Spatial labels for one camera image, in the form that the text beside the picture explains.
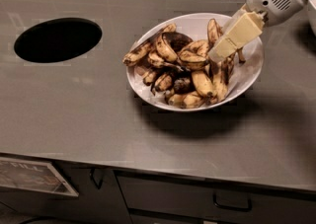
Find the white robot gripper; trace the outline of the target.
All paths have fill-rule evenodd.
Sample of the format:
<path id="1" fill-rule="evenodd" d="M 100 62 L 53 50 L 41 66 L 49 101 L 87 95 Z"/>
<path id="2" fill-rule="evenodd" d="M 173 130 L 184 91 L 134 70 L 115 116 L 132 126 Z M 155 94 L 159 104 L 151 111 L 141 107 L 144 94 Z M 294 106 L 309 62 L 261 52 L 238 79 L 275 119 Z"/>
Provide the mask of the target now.
<path id="1" fill-rule="evenodd" d="M 307 2 L 308 0 L 246 0 L 246 4 L 224 24 L 223 35 L 208 54 L 210 59 L 222 61 L 257 38 L 265 25 L 263 15 L 258 13 L 265 13 L 267 25 L 275 26 L 301 11 Z"/>

